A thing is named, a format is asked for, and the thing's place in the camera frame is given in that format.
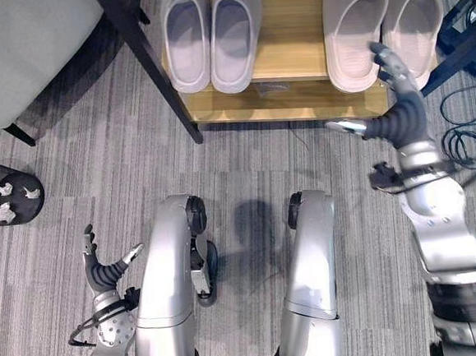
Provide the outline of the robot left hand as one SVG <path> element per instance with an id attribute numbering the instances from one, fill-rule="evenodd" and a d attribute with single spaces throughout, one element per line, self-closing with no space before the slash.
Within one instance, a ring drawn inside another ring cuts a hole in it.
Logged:
<path id="1" fill-rule="evenodd" d="M 87 283 L 95 296 L 117 289 L 118 281 L 127 268 L 145 249 L 144 243 L 133 246 L 122 258 L 111 264 L 102 264 L 97 257 L 93 225 L 88 224 L 83 231 L 83 261 Z"/>

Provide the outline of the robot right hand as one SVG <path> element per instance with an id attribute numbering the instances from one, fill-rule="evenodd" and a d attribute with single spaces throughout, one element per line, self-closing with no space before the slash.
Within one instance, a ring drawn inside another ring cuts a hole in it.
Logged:
<path id="1" fill-rule="evenodd" d="M 400 57 L 384 44 L 371 42 L 378 77 L 394 91 L 396 101 L 376 118 L 329 121 L 326 128 L 362 137 L 386 140 L 398 151 L 402 169 L 436 164 L 441 153 L 429 131 L 426 108 L 415 79 Z"/>

